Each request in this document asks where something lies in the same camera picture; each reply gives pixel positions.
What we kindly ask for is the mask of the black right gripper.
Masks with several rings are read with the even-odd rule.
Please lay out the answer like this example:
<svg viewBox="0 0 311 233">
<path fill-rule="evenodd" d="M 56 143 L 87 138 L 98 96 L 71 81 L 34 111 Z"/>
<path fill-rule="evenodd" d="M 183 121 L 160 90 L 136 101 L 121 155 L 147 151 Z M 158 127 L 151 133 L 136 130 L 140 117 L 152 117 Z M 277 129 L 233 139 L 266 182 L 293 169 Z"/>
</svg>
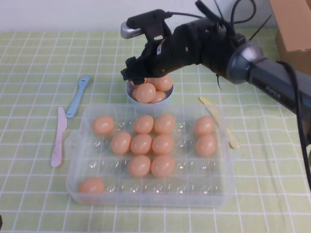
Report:
<svg viewBox="0 0 311 233">
<path fill-rule="evenodd" d="M 132 85 L 145 83 L 145 78 L 159 78 L 181 68 L 176 42 L 172 36 L 147 42 L 141 55 L 126 60 L 121 70 L 124 81 Z"/>
</svg>

